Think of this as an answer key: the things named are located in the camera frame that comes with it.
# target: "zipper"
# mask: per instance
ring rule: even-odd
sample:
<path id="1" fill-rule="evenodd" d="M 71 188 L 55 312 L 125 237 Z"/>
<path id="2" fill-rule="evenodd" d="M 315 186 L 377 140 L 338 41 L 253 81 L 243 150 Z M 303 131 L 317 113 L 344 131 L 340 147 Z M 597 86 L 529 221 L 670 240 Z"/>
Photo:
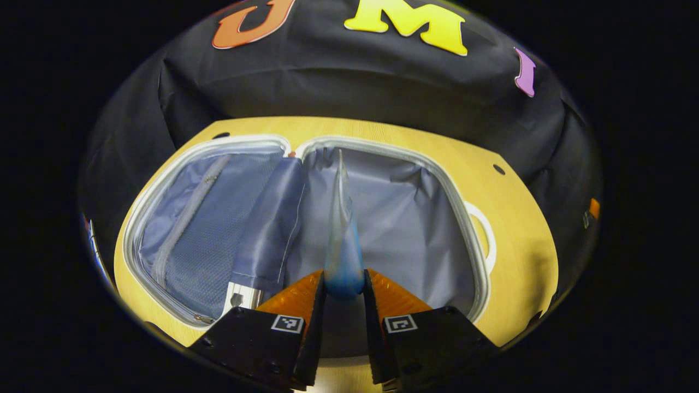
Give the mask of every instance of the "zipper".
<path id="1" fill-rule="evenodd" d="M 437 178 L 449 199 L 449 203 L 452 205 L 452 209 L 456 213 L 456 221 L 459 223 L 461 234 L 466 242 L 466 250 L 471 260 L 475 290 L 473 306 L 466 317 L 473 323 L 476 323 L 483 314 L 490 298 L 490 278 L 486 272 L 485 260 L 477 238 L 475 226 L 463 204 L 463 198 L 456 188 L 454 179 L 452 179 L 446 170 L 430 157 L 414 150 L 349 136 L 320 136 L 310 139 L 302 143 L 296 149 L 296 156 L 300 157 L 301 161 L 303 161 L 307 152 L 318 148 L 348 148 L 361 152 L 383 155 L 385 157 L 402 159 L 422 166 Z"/>
<path id="2" fill-rule="evenodd" d="M 291 152 L 291 143 L 284 137 L 270 134 L 230 136 L 200 143 L 183 152 L 160 174 L 160 176 L 134 201 L 134 213 L 124 229 L 123 252 L 129 271 L 137 281 L 172 316 L 194 329 L 207 329 L 216 322 L 215 318 L 202 315 L 185 306 L 171 296 L 158 282 L 145 272 L 138 249 L 143 240 L 143 230 L 147 219 L 162 200 L 166 190 L 172 185 L 180 170 L 188 163 L 214 156 L 235 153 L 274 153 L 282 149 L 284 156 Z M 212 186 L 218 173 L 206 173 L 202 184 L 206 189 Z"/>

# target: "white plastic handle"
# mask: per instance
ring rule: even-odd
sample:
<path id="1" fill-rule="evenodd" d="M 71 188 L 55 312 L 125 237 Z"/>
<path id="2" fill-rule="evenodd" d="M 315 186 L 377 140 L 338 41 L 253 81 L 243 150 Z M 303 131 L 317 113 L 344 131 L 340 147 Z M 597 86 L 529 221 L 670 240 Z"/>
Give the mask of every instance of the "white plastic handle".
<path id="1" fill-rule="evenodd" d="M 485 230 L 485 237 L 486 240 L 488 240 L 488 255 L 485 257 L 485 269 L 488 275 L 490 275 L 495 267 L 495 260 L 498 254 L 498 248 L 495 244 L 495 234 L 493 234 L 493 227 L 490 226 L 490 221 L 488 221 L 488 218 L 479 208 L 467 201 L 464 201 L 463 205 L 466 207 L 468 214 L 476 217 L 483 226 L 483 230 Z"/>

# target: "letter m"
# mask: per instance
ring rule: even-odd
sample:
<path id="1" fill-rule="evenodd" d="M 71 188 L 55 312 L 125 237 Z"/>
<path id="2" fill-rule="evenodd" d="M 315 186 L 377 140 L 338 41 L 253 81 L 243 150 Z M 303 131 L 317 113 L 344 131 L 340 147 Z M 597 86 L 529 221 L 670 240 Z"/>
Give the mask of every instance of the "letter m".
<path id="1" fill-rule="evenodd" d="M 434 4 L 413 8 L 404 0 L 359 0 L 356 15 L 345 20 L 345 27 L 349 30 L 385 33 L 389 25 L 381 21 L 381 12 L 388 15 L 401 36 L 411 36 L 429 23 L 428 30 L 420 34 L 425 43 L 460 56 L 466 56 L 468 52 L 461 42 L 461 23 L 465 20 Z"/>

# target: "yellow wooden surface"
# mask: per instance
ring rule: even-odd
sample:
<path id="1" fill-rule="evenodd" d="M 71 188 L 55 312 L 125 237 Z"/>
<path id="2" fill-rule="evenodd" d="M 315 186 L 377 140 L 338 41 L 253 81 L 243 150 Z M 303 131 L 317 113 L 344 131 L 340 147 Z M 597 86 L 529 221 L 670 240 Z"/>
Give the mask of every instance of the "yellow wooden surface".
<path id="1" fill-rule="evenodd" d="M 293 149 L 318 136 L 351 136 L 430 157 L 454 179 L 463 199 L 485 214 L 496 238 L 491 296 L 476 327 L 496 345 L 504 345 L 522 332 L 538 311 L 548 309 L 558 279 L 553 238 L 534 198 L 500 155 L 444 136 L 389 124 L 326 117 L 253 117 L 211 124 L 180 148 L 147 186 L 183 151 L 222 132 L 231 136 L 277 134 L 287 138 Z M 499 174 L 494 164 L 504 169 L 505 175 Z M 474 223 L 485 246 L 483 229 L 476 220 Z M 134 278 L 123 260 L 123 231 L 122 227 L 115 250 L 119 293 L 139 317 L 155 323 L 181 344 L 191 345 L 203 330 L 192 329 L 169 315 Z M 321 369 L 319 376 L 332 371 Z"/>

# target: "orange letter u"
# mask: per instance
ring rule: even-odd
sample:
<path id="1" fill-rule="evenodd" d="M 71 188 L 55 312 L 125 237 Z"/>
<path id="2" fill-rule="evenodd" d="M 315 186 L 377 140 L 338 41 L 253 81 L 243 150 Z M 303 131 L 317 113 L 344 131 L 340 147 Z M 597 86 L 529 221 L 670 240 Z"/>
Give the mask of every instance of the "orange letter u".
<path id="1" fill-rule="evenodd" d="M 240 31 L 240 26 L 243 25 L 245 16 L 257 9 L 257 6 L 248 7 L 226 16 L 219 22 L 219 29 L 214 35 L 212 41 L 214 48 L 230 49 L 267 37 L 284 24 L 294 2 L 295 0 L 270 0 L 267 5 L 272 6 L 272 8 L 269 10 L 267 19 L 258 27 L 247 31 Z"/>

